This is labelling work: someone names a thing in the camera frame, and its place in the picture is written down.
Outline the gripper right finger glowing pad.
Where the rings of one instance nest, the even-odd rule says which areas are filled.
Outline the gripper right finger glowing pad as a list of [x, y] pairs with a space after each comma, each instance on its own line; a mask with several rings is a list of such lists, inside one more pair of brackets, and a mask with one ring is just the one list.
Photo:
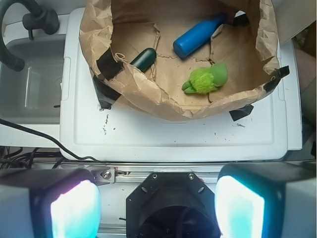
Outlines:
[[227, 164], [218, 175], [214, 206], [226, 238], [315, 238], [317, 164]]

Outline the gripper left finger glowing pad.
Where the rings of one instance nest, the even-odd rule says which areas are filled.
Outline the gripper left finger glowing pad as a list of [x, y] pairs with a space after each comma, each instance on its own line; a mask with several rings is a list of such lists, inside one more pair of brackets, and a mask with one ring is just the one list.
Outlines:
[[2, 238], [95, 238], [101, 195], [86, 169], [0, 172]]

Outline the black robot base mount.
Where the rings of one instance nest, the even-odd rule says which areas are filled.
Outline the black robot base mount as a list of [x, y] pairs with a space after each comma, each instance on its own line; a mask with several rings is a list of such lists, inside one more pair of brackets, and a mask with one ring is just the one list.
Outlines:
[[151, 173], [126, 198], [126, 236], [219, 238], [214, 197], [194, 173]]

